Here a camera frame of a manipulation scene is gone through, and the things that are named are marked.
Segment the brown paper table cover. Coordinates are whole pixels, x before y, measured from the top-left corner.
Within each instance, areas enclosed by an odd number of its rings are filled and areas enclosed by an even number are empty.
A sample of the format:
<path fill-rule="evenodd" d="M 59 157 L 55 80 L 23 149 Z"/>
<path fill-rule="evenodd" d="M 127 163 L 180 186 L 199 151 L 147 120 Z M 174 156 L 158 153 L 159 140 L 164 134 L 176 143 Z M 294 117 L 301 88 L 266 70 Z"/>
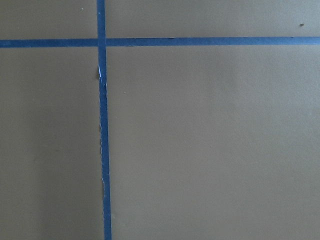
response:
<path fill-rule="evenodd" d="M 0 51 L 0 237 L 101 240 L 96 47 Z M 114 240 L 317 240 L 317 45 L 107 49 Z"/>

